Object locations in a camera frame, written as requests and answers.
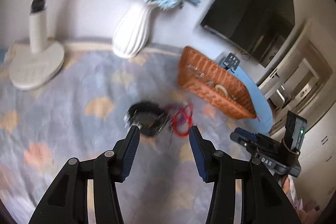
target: black strap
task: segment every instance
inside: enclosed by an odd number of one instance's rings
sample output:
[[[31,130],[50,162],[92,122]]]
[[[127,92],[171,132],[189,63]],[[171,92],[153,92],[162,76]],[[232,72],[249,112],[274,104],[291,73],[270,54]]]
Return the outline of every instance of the black strap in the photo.
[[[150,127],[141,125],[142,127],[140,129],[140,133],[149,137],[157,135],[164,128],[167,121],[169,120],[168,113],[164,109],[160,108],[158,104],[149,101],[143,101],[136,103],[129,108],[127,112],[127,114],[129,115],[129,125],[133,124],[136,115],[141,112],[157,115],[157,119]]]

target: red wire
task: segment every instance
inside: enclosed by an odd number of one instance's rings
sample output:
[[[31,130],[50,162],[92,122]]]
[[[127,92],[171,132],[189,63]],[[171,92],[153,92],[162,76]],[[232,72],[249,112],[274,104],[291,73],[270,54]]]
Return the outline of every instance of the red wire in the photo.
[[[187,114],[186,110],[189,108],[190,110],[190,115]],[[183,116],[183,118],[186,120],[186,122],[188,123],[188,130],[185,132],[180,132],[178,130],[178,120],[177,117],[178,115],[181,114]],[[175,116],[173,117],[172,120],[172,127],[173,130],[175,132],[175,134],[179,137],[186,137],[189,135],[189,129],[193,126],[193,120],[192,120],[192,116],[193,116],[193,106],[192,105],[186,105],[184,109],[180,110],[179,112],[177,112],[175,114]]]

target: brown wicker basket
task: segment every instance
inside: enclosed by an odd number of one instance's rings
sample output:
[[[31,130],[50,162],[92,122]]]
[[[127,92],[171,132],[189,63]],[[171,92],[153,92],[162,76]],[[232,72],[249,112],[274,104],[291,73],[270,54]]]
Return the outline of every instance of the brown wicker basket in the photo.
[[[257,117],[245,85],[224,68],[196,51],[185,47],[179,62],[178,84],[235,119]],[[224,87],[229,96],[215,90]]]

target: black tv screen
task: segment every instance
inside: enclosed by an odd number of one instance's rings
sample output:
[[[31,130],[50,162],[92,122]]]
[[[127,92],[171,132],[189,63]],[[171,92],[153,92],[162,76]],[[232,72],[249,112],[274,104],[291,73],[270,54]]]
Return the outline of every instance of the black tv screen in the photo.
[[[293,0],[215,0],[201,25],[266,67],[294,27]]]

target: cabinet door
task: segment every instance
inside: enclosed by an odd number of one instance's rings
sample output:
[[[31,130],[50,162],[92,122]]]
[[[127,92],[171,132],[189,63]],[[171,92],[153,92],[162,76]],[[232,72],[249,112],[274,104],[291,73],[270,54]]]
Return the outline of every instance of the cabinet door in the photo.
[[[291,47],[289,52],[280,62],[280,64],[273,70],[273,72],[267,77],[267,79],[261,83],[259,89],[266,99],[269,99],[271,95],[277,91],[283,85],[287,79],[295,72],[304,56],[302,54],[305,44],[308,42],[305,34],[308,31],[310,21],[303,28],[300,36]]]
[[[304,203],[315,200],[325,208],[336,189],[336,156],[333,155],[334,137],[331,134],[307,134],[299,162],[302,171],[295,181],[299,198]]]

